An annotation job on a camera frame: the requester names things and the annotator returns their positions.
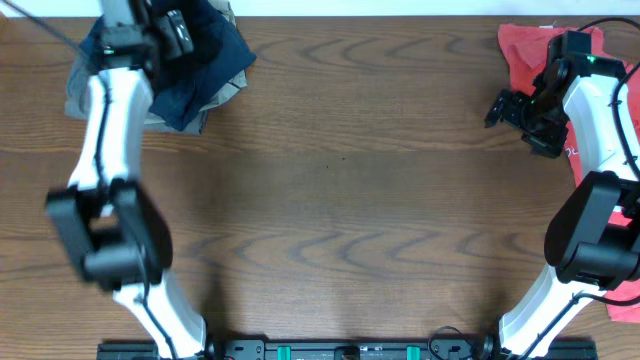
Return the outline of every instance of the red fabric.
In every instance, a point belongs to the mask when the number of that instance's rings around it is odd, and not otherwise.
[[[522,91],[531,95],[535,90],[533,79],[542,72],[547,60],[547,44],[552,37],[559,35],[569,28],[540,28],[529,26],[516,26],[513,24],[500,25],[498,30],[498,42],[509,64],[511,89]],[[591,28],[591,51],[598,56],[607,56],[602,47],[604,36],[600,29]],[[640,77],[634,76],[628,82],[629,111],[636,135],[640,137]],[[582,181],[582,168],[580,166],[580,154],[576,136],[571,123],[567,124],[569,134],[565,143],[565,151],[569,157],[569,163],[573,170],[576,186]],[[626,225],[628,220],[620,213],[613,213],[610,223]],[[609,291],[607,298],[627,300],[640,294],[640,280],[625,282],[615,291]],[[632,307],[608,306],[609,316],[613,321],[640,323],[640,305]]]

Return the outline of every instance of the clothing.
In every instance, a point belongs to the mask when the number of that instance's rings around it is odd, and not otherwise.
[[[547,44],[556,35],[562,34],[568,28],[529,27],[512,24],[501,25],[498,30],[500,49],[509,64],[511,89],[531,95],[535,90],[533,79],[544,70],[547,60]],[[612,57],[603,51],[604,35],[598,28],[590,28],[591,51],[598,56]],[[634,76],[627,83],[629,87],[629,112],[636,130],[640,134],[640,77]],[[573,170],[576,186],[582,181],[580,152],[571,122],[567,124],[569,134],[565,142],[565,150],[569,156],[569,163]],[[628,219],[619,213],[614,213],[610,223],[626,225]],[[609,291],[607,298],[628,300],[640,294],[640,281],[624,282],[615,291]],[[617,307],[607,305],[609,316],[613,321],[640,323],[640,305],[632,307]]]
[[[185,73],[171,87],[156,94],[145,119],[145,130],[200,134],[206,125],[207,110],[224,104],[247,86],[244,69],[255,61],[256,56],[235,30],[235,16],[230,3],[225,0],[193,0],[188,4],[188,8],[181,10],[190,32],[193,32],[194,45],[200,45],[196,46],[194,58],[208,59],[208,55],[215,55],[215,58],[203,67]],[[102,21],[98,19],[80,44],[88,53],[96,49],[96,37],[101,28]],[[65,113],[68,116],[87,119],[90,108],[87,81],[90,75],[84,60],[76,59],[67,82]]]

